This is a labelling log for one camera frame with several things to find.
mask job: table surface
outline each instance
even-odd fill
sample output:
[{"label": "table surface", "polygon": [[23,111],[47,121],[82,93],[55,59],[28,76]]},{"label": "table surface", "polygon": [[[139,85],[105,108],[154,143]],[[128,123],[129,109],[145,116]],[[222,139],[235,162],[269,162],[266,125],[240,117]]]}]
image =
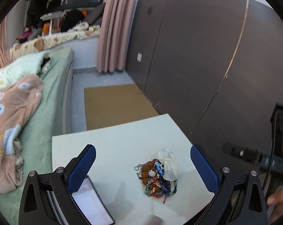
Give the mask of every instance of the table surface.
[{"label": "table surface", "polygon": [[[95,146],[96,160],[88,175],[116,224],[145,223],[156,215],[166,225],[182,225],[213,198],[190,160],[192,144],[168,115],[108,128],[55,136],[52,140],[52,167],[65,167],[87,144]],[[170,149],[180,161],[177,193],[157,199],[144,194],[134,166]]]}]

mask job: floor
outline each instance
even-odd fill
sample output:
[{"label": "floor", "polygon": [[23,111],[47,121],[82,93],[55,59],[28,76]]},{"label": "floor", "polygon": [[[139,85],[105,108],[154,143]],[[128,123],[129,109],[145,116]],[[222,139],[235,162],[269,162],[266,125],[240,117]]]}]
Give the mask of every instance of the floor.
[{"label": "floor", "polygon": [[71,131],[86,131],[84,89],[89,87],[114,86],[133,84],[124,72],[99,74],[95,69],[74,70],[71,90]]}]

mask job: black cable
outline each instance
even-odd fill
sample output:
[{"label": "black cable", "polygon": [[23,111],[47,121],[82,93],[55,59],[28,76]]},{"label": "black cable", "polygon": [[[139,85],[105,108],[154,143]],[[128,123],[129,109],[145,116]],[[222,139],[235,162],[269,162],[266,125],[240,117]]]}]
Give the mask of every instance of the black cable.
[{"label": "black cable", "polygon": [[274,152],[275,152],[275,141],[276,141],[276,129],[277,129],[277,115],[279,111],[275,113],[275,121],[274,121],[274,136],[273,136],[273,141],[272,141],[272,150],[271,150],[271,156],[270,156],[270,162],[267,167],[267,174],[265,176],[263,185],[262,185],[262,190],[264,191],[265,186],[267,185],[267,180],[269,178],[270,172],[271,172],[271,167],[272,167],[272,162],[273,162],[273,157],[274,157]]}]

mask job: light switch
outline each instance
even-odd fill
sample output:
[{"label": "light switch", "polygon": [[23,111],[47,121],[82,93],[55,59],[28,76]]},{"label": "light switch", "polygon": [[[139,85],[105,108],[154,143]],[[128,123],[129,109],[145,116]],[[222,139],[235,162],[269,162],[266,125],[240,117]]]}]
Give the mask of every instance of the light switch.
[{"label": "light switch", "polygon": [[137,55],[137,61],[141,62],[141,60],[142,60],[142,55],[141,55],[140,53],[138,53],[138,55]]},{"label": "light switch", "polygon": [[148,14],[151,14],[153,11],[153,7],[148,7]]}]

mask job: green bedsheet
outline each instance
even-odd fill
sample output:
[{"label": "green bedsheet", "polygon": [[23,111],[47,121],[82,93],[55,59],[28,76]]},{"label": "green bedsheet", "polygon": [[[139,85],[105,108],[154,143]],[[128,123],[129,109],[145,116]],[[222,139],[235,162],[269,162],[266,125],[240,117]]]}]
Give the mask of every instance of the green bedsheet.
[{"label": "green bedsheet", "polygon": [[19,135],[24,158],[23,185],[10,193],[0,194],[0,211],[10,225],[18,224],[19,206],[28,173],[31,170],[39,174],[52,172],[52,136],[62,134],[61,105],[74,51],[59,48],[52,50],[50,57],[49,69],[40,75],[44,81],[42,101]]}]

